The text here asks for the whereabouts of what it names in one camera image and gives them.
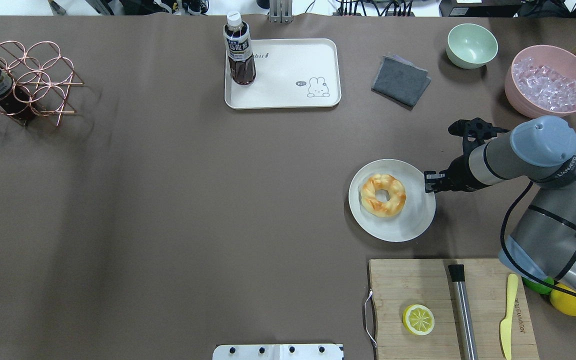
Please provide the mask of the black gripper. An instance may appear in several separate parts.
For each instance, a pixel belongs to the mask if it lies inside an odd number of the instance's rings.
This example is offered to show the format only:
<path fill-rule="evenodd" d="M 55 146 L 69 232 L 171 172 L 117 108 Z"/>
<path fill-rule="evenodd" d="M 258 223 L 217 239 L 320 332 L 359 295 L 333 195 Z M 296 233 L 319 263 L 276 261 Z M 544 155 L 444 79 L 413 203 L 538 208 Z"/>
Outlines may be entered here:
<path fill-rule="evenodd" d="M 462 138 L 462 155 L 455 158 L 446 170 L 423 171 L 425 193 L 474 192 L 489 187 L 474 175 L 470 155 L 478 148 L 484 150 L 486 141 L 495 139 L 499 133 L 508 133 L 509 130 L 494 126 L 481 118 L 474 118 L 455 121 L 448 127 L 448 132 Z"/>

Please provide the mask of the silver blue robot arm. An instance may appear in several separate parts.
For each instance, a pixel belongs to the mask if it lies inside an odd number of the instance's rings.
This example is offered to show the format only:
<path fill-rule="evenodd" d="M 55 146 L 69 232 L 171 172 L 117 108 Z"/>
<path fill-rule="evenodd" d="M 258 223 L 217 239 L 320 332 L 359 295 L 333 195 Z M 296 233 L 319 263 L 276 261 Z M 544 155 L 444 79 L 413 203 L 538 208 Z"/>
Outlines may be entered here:
<path fill-rule="evenodd" d="M 499 260 L 537 284 L 552 278 L 567 294 L 576 291 L 576 132 L 569 123 L 544 115 L 508 130 L 476 117 L 448 132 L 462 140 L 462 155 L 445 170 L 425 171 L 425 191 L 474 192 L 528 178 L 537 193 L 509 234 L 503 219 Z"/>

